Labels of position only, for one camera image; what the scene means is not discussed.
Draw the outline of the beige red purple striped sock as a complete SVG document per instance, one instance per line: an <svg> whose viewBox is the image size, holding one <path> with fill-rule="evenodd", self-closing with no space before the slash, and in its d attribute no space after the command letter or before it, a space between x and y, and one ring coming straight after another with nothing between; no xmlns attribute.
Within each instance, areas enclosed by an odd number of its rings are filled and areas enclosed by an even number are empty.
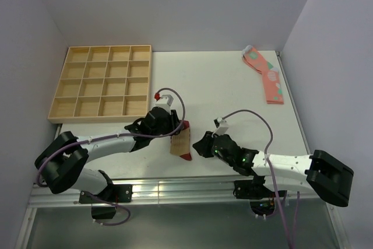
<svg viewBox="0 0 373 249"><path fill-rule="evenodd" d="M170 154L186 161L192 161L191 130L188 121L183 122L183 129L178 135L173 135L170 141Z"/></svg>

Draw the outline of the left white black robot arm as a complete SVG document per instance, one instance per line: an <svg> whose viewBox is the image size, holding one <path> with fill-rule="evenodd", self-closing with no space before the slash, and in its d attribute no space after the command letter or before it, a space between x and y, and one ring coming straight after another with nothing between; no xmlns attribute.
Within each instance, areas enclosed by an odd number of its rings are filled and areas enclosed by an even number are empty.
<svg viewBox="0 0 373 249"><path fill-rule="evenodd" d="M139 118L111 135L77 137L70 131L60 134L34 162L36 183L53 194L70 188L89 192L100 202L114 194L112 179L102 170L91 170L86 163L117 153L132 153L146 148L156 138L173 137L185 129L185 120L175 110L153 107Z"/></svg>

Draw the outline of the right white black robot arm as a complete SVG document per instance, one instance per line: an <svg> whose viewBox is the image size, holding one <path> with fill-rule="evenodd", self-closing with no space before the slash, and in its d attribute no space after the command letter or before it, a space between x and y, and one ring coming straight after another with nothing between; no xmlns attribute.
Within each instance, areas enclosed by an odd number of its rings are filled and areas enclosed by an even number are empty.
<svg viewBox="0 0 373 249"><path fill-rule="evenodd" d="M287 156L240 147L227 134L207 131L192 145L199 156L216 157L242 176L251 176L251 198L268 192L315 192L323 201L338 207L349 204L354 171L323 150L311 155Z"/></svg>

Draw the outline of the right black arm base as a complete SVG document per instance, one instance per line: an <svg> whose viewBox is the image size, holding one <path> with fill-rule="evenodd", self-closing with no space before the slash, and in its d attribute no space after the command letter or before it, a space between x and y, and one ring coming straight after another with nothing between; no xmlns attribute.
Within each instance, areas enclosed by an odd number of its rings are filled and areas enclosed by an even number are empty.
<svg viewBox="0 0 373 249"><path fill-rule="evenodd" d="M256 218L266 220L279 212L275 192L258 184L255 180L234 181L233 195L236 199L248 200L250 210Z"/></svg>

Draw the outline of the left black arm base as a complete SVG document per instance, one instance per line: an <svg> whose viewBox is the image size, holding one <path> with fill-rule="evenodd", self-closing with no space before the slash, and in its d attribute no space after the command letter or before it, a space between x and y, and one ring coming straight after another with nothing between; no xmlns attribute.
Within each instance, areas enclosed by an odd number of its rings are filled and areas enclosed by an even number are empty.
<svg viewBox="0 0 373 249"><path fill-rule="evenodd" d="M128 208L120 203L130 203L132 200L132 184L114 184L105 188L97 195L87 191L81 191L79 196L80 204L91 204L91 216L96 222L104 225L110 224L108 220L114 218L120 211L124 211L126 218L121 223L125 223L131 217Z"/></svg>

